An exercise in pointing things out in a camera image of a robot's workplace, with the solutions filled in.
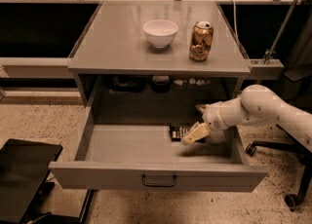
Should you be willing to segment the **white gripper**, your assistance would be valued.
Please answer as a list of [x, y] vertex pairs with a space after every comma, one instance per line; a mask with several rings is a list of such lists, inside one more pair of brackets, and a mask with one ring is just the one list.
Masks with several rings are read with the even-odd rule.
[[219, 101], [213, 104], [197, 104], [195, 108], [203, 113], [205, 123], [196, 122], [181, 138], [184, 145], [192, 144], [213, 131], [226, 130], [244, 120], [244, 108], [240, 98]]

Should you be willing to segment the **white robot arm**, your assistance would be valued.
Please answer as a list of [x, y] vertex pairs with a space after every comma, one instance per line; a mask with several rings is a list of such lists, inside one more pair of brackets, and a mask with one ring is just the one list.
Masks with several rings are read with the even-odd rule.
[[270, 122], [312, 152], [312, 114], [284, 102], [262, 85], [248, 86], [234, 99], [196, 108], [202, 113], [203, 123], [196, 122], [181, 139], [185, 145], [208, 136], [211, 131]]

